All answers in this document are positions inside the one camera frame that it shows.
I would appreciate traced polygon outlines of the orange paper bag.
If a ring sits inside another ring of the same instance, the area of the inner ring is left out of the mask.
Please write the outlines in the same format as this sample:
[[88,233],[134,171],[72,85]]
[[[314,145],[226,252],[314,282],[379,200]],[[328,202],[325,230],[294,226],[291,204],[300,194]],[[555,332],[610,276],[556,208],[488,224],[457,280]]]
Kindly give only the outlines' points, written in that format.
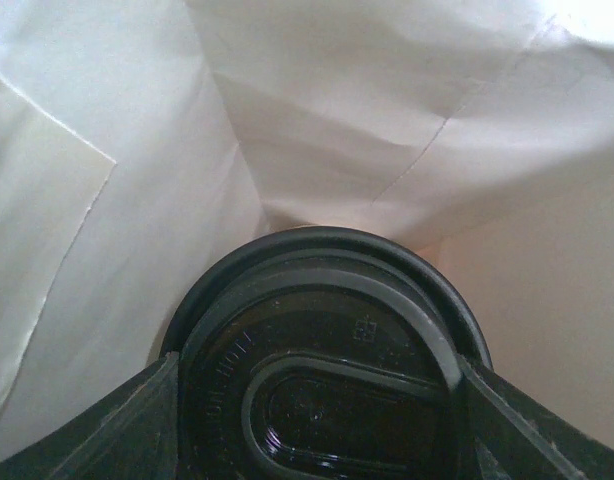
[[0,1],[0,462],[306,225],[422,255],[614,448],[614,1]]

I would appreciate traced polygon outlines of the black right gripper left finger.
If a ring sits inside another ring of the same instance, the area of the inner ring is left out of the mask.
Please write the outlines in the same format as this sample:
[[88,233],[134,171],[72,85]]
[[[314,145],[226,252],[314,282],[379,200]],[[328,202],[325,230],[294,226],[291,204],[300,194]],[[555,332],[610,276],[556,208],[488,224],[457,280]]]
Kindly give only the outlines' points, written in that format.
[[174,479],[178,364],[168,353],[0,463],[0,479]]

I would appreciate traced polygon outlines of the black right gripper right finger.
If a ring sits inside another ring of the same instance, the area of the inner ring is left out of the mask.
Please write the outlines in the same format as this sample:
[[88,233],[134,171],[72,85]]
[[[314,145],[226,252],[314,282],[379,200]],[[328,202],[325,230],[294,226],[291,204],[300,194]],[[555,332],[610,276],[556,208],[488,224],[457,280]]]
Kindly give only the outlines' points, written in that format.
[[614,479],[614,450],[480,363],[460,359],[475,479]]

